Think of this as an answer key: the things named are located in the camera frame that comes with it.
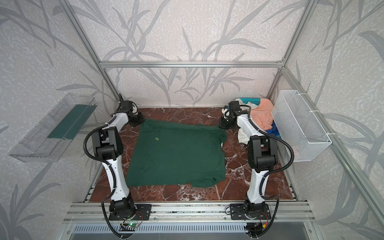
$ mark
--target mesh basket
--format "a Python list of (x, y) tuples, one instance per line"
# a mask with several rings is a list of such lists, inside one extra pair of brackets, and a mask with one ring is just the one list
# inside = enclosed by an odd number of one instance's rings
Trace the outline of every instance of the mesh basket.
[(332, 141), (296, 90), (280, 91), (272, 110), (277, 129), (295, 153), (295, 162), (310, 161)]

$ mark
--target blue cloth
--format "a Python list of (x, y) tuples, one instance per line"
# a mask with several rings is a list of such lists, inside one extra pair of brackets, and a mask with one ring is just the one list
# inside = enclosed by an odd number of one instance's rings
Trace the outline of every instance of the blue cloth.
[(275, 135), (276, 137), (280, 137), (280, 133), (279, 133), (279, 130), (277, 130), (275, 121), (272, 122), (272, 129), (269, 129), (269, 130), (267, 130), (265, 132), (268, 133), (268, 134)]

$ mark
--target floral wallpaper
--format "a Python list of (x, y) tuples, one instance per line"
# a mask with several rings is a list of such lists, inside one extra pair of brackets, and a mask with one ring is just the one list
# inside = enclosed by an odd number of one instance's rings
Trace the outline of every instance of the floral wallpaper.
[[(383, 21), (384, 1), (318, 4), (288, 63), (382, 197)], [(290, 173), (325, 239), (384, 239), (382, 226), (331, 149), (313, 161), (294, 163)]]
[[(58, 3), (0, 2), (0, 239), (53, 239), (72, 202), (82, 201), (97, 164), (82, 141), (116, 100)], [(98, 105), (56, 163), (21, 162), (9, 151), (67, 94)]]
[[(307, 0), (70, 0), (103, 61), (278, 61)], [(141, 106), (222, 106), (265, 96), (276, 69), (116, 68)]]

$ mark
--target marble surface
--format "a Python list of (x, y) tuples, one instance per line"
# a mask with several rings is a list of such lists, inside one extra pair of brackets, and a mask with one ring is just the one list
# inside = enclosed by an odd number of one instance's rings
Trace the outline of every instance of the marble surface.
[[(140, 109), (149, 119), (179, 122), (184, 124), (218, 125), (220, 108), (146, 108)], [(139, 136), (140, 126), (126, 125), (120, 132), (124, 144), (122, 165), (127, 173), (133, 150)], [(156, 185), (130, 187), (135, 201), (194, 201), (194, 200), (244, 200), (251, 181), (251, 169), (247, 161), (248, 147), (237, 141), (237, 130), (227, 130), (227, 141), (223, 144), (225, 152), (225, 180), (213, 187), (198, 188), (190, 184)], [(103, 169), (90, 198), (91, 202), (100, 202), (110, 192), (108, 179)], [(265, 195), (278, 194), (281, 199), (293, 199), (283, 172), (271, 174), (267, 182)]]

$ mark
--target teal plastic basket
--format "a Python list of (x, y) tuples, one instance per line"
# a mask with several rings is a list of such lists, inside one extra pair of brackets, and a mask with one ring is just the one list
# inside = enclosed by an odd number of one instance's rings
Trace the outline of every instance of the teal plastic basket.
[(247, 103), (253, 103), (253, 104), (256, 104), (256, 105), (260, 105), (260, 98), (240, 98), (241, 101), (243, 101), (244, 104), (247, 104)]

